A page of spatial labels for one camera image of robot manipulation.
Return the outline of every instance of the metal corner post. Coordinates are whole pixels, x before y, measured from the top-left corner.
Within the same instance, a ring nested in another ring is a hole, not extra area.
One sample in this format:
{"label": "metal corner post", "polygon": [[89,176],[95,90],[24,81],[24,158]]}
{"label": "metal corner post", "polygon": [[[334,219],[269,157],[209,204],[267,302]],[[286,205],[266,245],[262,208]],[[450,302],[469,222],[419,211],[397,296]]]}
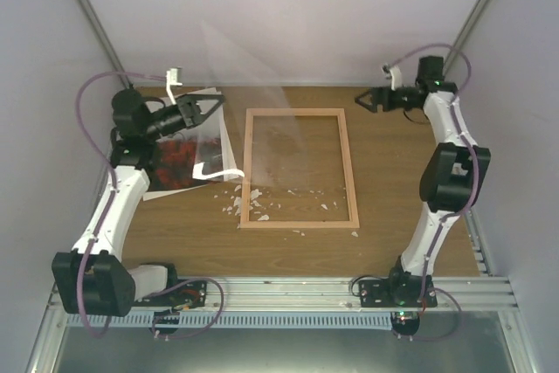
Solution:
{"label": "metal corner post", "polygon": [[[109,59],[113,69],[118,72],[124,72],[124,67],[122,66],[122,63],[118,55],[116,54],[113,44],[108,38],[108,35],[105,32],[105,29],[103,28],[103,25],[101,24],[101,21],[99,20],[99,17],[97,16],[97,13],[95,12],[95,9],[93,8],[91,2],[89,0],[76,1],[78,2],[81,10],[84,12],[87,22],[90,24],[95,37],[97,38],[101,45],[101,48],[107,55],[107,58]],[[122,85],[124,87],[129,86],[130,80],[128,79],[128,77],[120,76],[119,78],[121,79]]]}
{"label": "metal corner post", "polygon": [[452,44],[455,50],[449,52],[448,55],[446,56],[446,60],[445,60],[446,73],[454,65],[454,62],[458,57],[456,50],[461,51],[464,48],[466,41],[472,34],[473,30],[475,29],[475,26],[479,22],[483,13],[487,10],[487,7],[490,3],[491,0],[476,0],[475,5],[470,11],[470,14],[468,15],[466,21],[464,22],[464,25],[462,25],[462,28],[460,29],[458,36],[456,37],[454,43]]}

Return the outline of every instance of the transparent plastic sheet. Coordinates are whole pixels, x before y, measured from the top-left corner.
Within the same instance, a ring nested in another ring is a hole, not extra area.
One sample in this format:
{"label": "transparent plastic sheet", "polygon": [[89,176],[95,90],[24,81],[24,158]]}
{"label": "transparent plastic sheet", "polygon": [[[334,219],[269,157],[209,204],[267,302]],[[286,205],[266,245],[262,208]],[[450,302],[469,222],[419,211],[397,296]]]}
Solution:
{"label": "transparent plastic sheet", "polygon": [[[224,116],[234,155],[239,168],[244,169],[247,109],[322,107],[320,98],[301,102],[289,89],[270,86],[282,80],[277,71],[215,25],[203,21],[201,29],[212,79],[246,86],[219,88],[225,96]],[[200,155],[198,162],[206,163],[208,159]],[[251,220],[348,219],[335,117],[255,117],[251,162]],[[231,206],[224,209],[235,216],[240,213],[243,179],[239,176],[227,180],[236,185]],[[229,196],[232,191],[226,190]]]}
{"label": "transparent plastic sheet", "polygon": [[[219,94],[215,88],[195,91],[203,94]],[[170,104],[169,98],[162,98],[165,106]],[[215,103],[213,100],[200,101],[198,104],[203,114]],[[162,105],[149,102],[150,111]],[[236,169],[231,143],[224,124],[223,109],[219,108],[210,115],[203,124],[196,128],[183,129],[157,142],[158,157],[155,160],[155,171],[149,191],[144,200],[165,197],[177,192],[192,190],[209,183],[229,181],[236,176],[196,176],[195,167],[201,163],[206,174],[224,172],[225,169]]]}

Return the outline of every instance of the wooden table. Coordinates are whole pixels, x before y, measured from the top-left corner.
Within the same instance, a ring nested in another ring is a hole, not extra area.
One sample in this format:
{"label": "wooden table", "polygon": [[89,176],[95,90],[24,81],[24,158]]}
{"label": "wooden table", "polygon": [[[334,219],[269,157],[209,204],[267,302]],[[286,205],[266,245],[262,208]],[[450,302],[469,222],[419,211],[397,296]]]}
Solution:
{"label": "wooden table", "polygon": [[[226,87],[221,91],[227,100],[224,113],[231,145],[241,169],[248,107],[345,109],[361,223],[355,230],[358,236],[348,229],[313,229],[304,231],[305,236],[292,230],[240,230],[238,216],[222,211],[231,205],[231,196],[240,197],[240,190],[234,191],[236,183],[217,183],[140,203],[124,246],[125,265],[173,262],[180,274],[200,275],[387,274],[410,243],[419,219],[419,179],[435,148],[431,127],[407,121],[398,111],[372,114],[357,106],[354,97],[363,92],[363,88]],[[143,92],[164,95],[159,88],[144,88]],[[412,113],[412,116],[424,121],[421,113]],[[301,132],[306,126],[311,130],[308,134],[315,130],[310,148],[314,152],[308,154],[311,156],[306,161],[308,165],[305,172],[301,172],[306,174],[310,168],[311,175],[300,179],[290,176],[289,183],[261,188],[265,194],[259,200],[271,218],[287,218],[287,215],[295,219],[313,218],[320,210],[319,202],[328,202],[328,211],[322,213],[327,215],[325,217],[336,219],[347,214],[341,205],[342,198],[337,198],[343,190],[336,175],[340,171],[332,157],[335,143],[328,135],[330,126],[319,123],[319,128],[311,128],[311,124],[300,125]],[[254,141],[260,146],[264,144],[268,162],[280,159],[287,164],[294,162],[282,158],[285,148],[278,155],[270,155],[281,147],[266,147],[266,138],[258,141],[255,136]],[[325,180],[322,189],[321,179]],[[289,185],[292,190],[298,188],[293,183],[302,183],[300,190],[294,195],[280,197],[281,191],[286,192]],[[330,211],[336,210],[332,205],[334,200],[341,200],[337,202],[338,213]],[[285,207],[275,209],[280,201]],[[479,275],[461,220],[448,234],[435,265],[435,275]]]}

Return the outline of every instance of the cable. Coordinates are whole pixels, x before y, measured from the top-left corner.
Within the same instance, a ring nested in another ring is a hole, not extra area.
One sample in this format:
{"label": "cable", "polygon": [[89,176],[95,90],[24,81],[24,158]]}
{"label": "cable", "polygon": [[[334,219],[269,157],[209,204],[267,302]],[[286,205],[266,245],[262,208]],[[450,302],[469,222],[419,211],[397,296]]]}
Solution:
{"label": "cable", "polygon": [[411,121],[411,122],[413,122],[414,124],[419,124],[420,126],[426,126],[426,125],[430,125],[430,124],[431,124],[431,123],[429,122],[429,119],[427,118],[427,116],[425,116],[425,118],[427,118],[427,121],[415,121],[415,120],[413,120],[413,119],[408,115],[408,112],[407,112],[405,109],[403,109],[402,111],[403,111],[404,117],[405,117],[405,119],[406,119],[407,121]]}
{"label": "cable", "polygon": [[91,326],[91,324],[89,323],[89,320],[87,319],[86,305],[84,303],[84,290],[83,290],[84,276],[85,276],[85,271],[86,271],[87,260],[89,259],[89,255],[91,254],[91,251],[93,249],[93,245],[97,240],[97,236],[99,235],[100,228],[103,225],[103,222],[105,221],[105,218],[107,217],[107,214],[108,214],[108,212],[111,208],[111,205],[113,204],[114,198],[116,196],[117,179],[116,179],[116,172],[114,171],[113,167],[111,166],[111,162],[107,159],[107,157],[105,156],[103,151],[99,148],[97,143],[95,143],[92,136],[87,131],[87,128],[86,128],[86,126],[84,124],[84,121],[83,121],[83,117],[81,115],[81,98],[83,97],[83,94],[86,91],[86,89],[92,83],[94,83],[95,80],[106,78],[107,76],[128,76],[128,77],[133,77],[133,78],[151,79],[151,80],[157,80],[157,81],[164,81],[165,80],[165,78],[162,78],[162,77],[159,77],[159,76],[148,76],[148,75],[144,75],[144,74],[141,74],[141,73],[103,72],[103,73],[96,74],[95,76],[89,78],[86,81],[86,83],[84,83],[82,85],[82,87],[78,91],[78,94],[76,95],[76,100],[74,102],[74,111],[76,113],[76,119],[78,120],[78,126],[81,129],[81,132],[83,133],[83,135],[86,137],[86,140],[89,143],[89,145],[92,147],[93,151],[100,157],[100,159],[103,161],[105,166],[107,166],[107,170],[108,170],[109,177],[111,179],[111,184],[112,184],[112,187],[113,187],[111,189],[111,193],[109,194],[108,200],[105,203],[105,207],[103,208],[103,211],[102,211],[102,213],[99,217],[99,220],[97,221],[97,224],[93,228],[93,233],[92,233],[93,237],[91,239],[89,239],[89,243],[87,244],[86,250],[84,251],[84,254],[81,257],[81,261],[79,263],[79,268],[78,268],[78,278],[77,278],[77,281],[76,281],[76,297],[77,297],[77,301],[78,301],[79,317],[81,318],[81,321],[83,322],[84,327],[87,329],[87,332],[94,338],[101,338],[107,332],[108,325],[111,321],[111,317],[110,316],[107,317],[107,321],[105,322],[105,326],[103,327],[103,329],[100,332],[97,332],[96,330],[94,330],[93,327]]}
{"label": "cable", "polygon": [[349,293],[353,294],[355,297],[361,297],[360,294],[355,294],[353,292],[353,287],[355,286],[356,282],[363,279],[377,279],[377,280],[384,280],[382,277],[376,277],[375,275],[360,275],[359,277],[355,277],[349,281]]}
{"label": "cable", "polygon": [[157,96],[143,96],[142,98],[143,98],[144,102],[158,102],[161,105],[163,105],[163,108],[165,108],[167,106],[165,101],[162,98],[159,98]]}
{"label": "cable", "polygon": [[160,321],[161,319],[163,319],[163,318],[165,318],[165,317],[167,317],[171,314],[164,314],[164,315],[161,315],[161,316],[156,316],[154,318],[154,321],[153,321],[152,327],[151,327],[151,332],[154,334],[154,338],[164,337],[165,341],[168,341],[168,340],[182,340],[182,339],[185,339],[185,338],[192,338],[193,336],[200,335],[200,334],[206,332],[213,325],[215,325],[215,323],[219,320],[220,316],[224,312],[224,304],[225,304],[224,289],[221,287],[221,285],[217,281],[215,281],[214,279],[211,279],[209,277],[196,277],[196,278],[188,279],[188,280],[185,280],[185,281],[181,281],[180,283],[178,283],[177,285],[175,285],[173,287],[169,287],[168,289],[163,290],[162,292],[150,294],[149,296],[146,296],[146,297],[155,297],[155,296],[162,296],[164,294],[168,294],[168,293],[170,293],[174,290],[177,290],[177,288],[183,287],[183,286],[191,283],[192,281],[207,281],[207,282],[215,285],[217,287],[217,290],[219,290],[219,297],[220,297],[219,309],[217,310],[215,316],[205,327],[200,328],[200,329],[198,329],[194,332],[191,332],[189,334],[183,334],[183,335],[159,335],[159,330],[157,330],[155,328],[156,323],[158,321]]}
{"label": "cable", "polygon": [[470,59],[458,48],[455,48],[454,46],[447,44],[447,43],[432,43],[432,44],[427,44],[427,45],[423,45],[421,47],[416,48],[415,50],[411,50],[410,52],[405,53],[400,59],[394,60],[391,64],[388,64],[388,67],[391,68],[393,66],[397,66],[400,63],[402,63],[404,60],[409,59],[411,56],[416,55],[419,52],[423,52],[425,50],[429,50],[431,48],[446,48],[448,50],[450,50],[451,52],[455,52],[456,54],[458,54],[466,63],[466,68],[467,68],[467,76],[466,79],[464,80],[464,82],[462,83],[462,86],[459,88],[459,91],[463,91],[464,89],[466,89],[466,86],[468,84],[468,82],[470,81],[470,78],[472,77],[472,63],[470,63]]}
{"label": "cable", "polygon": [[462,328],[463,311],[462,311],[462,307],[460,306],[458,301],[450,293],[446,292],[442,288],[433,287],[433,288],[430,288],[429,291],[435,291],[435,292],[442,293],[452,301],[452,303],[454,304],[454,306],[456,306],[456,309],[458,310],[458,323],[452,329],[452,331],[450,331],[450,332],[448,332],[444,335],[441,335],[441,336],[433,336],[433,337],[431,337],[431,336],[401,335],[398,332],[396,332],[394,329],[392,329],[392,334],[394,334],[397,337],[398,340],[400,338],[402,338],[403,336],[405,336],[410,341],[439,342],[439,341],[443,341],[443,340],[446,340],[448,338],[451,338],[452,336],[455,336],[460,331],[460,329]]}

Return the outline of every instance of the debris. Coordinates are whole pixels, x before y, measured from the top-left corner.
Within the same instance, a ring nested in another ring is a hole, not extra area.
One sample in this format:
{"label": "debris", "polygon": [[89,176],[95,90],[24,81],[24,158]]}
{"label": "debris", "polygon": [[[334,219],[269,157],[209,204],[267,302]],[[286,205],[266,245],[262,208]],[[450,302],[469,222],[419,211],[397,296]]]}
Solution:
{"label": "debris", "polygon": [[252,190],[251,191],[251,200],[254,200],[258,197],[260,197],[262,195],[262,193],[258,190],[258,188],[256,190]]}

